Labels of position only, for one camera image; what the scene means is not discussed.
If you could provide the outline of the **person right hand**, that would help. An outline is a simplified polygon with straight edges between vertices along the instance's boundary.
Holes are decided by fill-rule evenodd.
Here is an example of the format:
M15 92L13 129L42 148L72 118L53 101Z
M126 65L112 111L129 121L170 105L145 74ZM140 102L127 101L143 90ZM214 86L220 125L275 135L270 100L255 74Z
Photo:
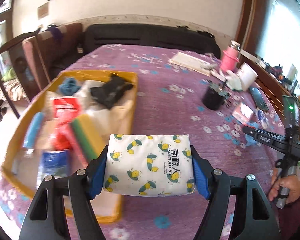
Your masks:
M290 175L277 180L277 169L273 169L273 175L271 178L271 185L273 186L268 193L268 199L272 202L279 194L280 187L286 187L289 189L289 195L286 203L295 202L300 197L300 173Z

